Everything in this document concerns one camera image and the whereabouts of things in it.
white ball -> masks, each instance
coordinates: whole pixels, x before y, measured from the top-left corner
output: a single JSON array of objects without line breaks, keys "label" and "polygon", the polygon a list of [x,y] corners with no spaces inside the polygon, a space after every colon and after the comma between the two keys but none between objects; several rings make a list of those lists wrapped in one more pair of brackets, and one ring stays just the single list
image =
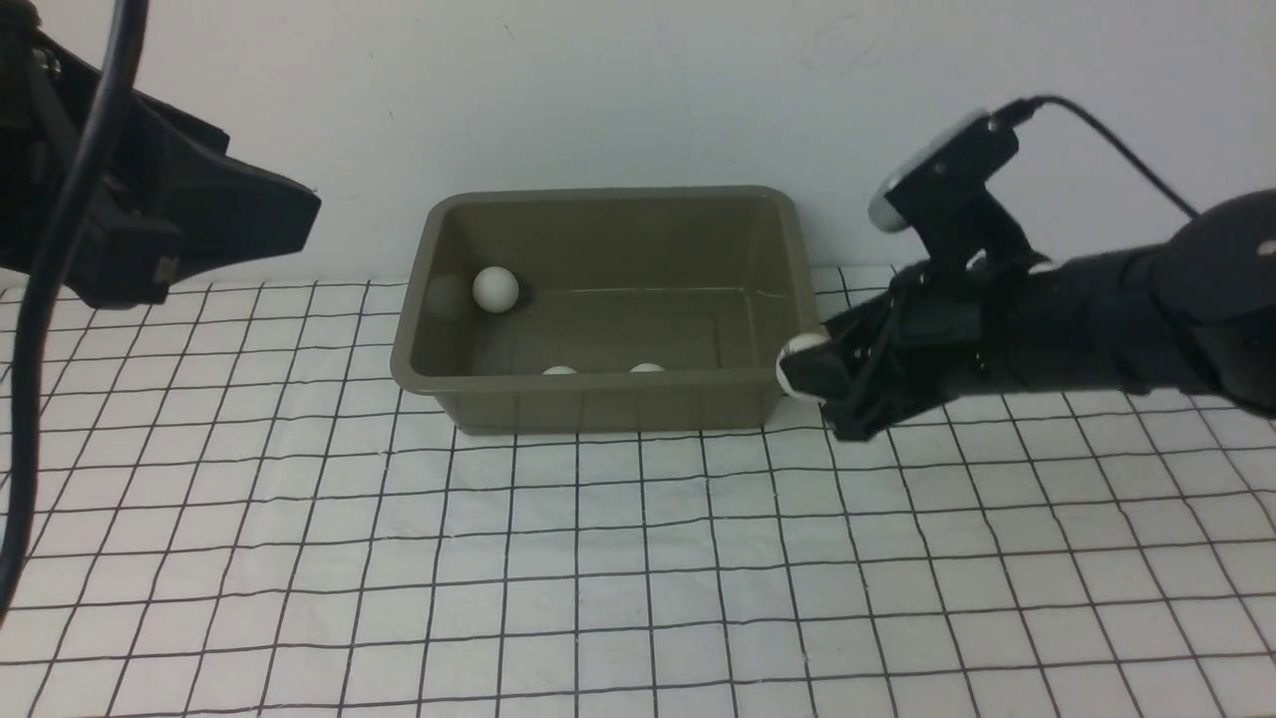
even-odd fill
[{"label": "white ball", "polygon": [[493,314],[509,311],[518,301],[518,279],[505,267],[487,267],[473,283],[475,301]]},{"label": "white ball", "polygon": [[820,398],[818,398],[815,395],[804,394],[804,393],[800,393],[800,392],[795,390],[792,388],[792,385],[789,384],[789,377],[786,377],[785,374],[780,370],[780,361],[781,361],[781,358],[783,358],[785,356],[789,356],[790,353],[792,353],[795,351],[801,351],[804,348],[810,348],[813,346],[819,346],[820,343],[824,343],[826,341],[828,341],[828,337],[824,335],[824,334],[819,334],[819,333],[800,333],[800,334],[790,338],[785,343],[783,348],[780,349],[780,353],[776,356],[776,381],[780,383],[780,389],[782,389],[785,392],[785,394],[787,394],[789,397],[792,397],[794,399],[800,399],[803,402],[815,402],[815,403],[823,402]]}]

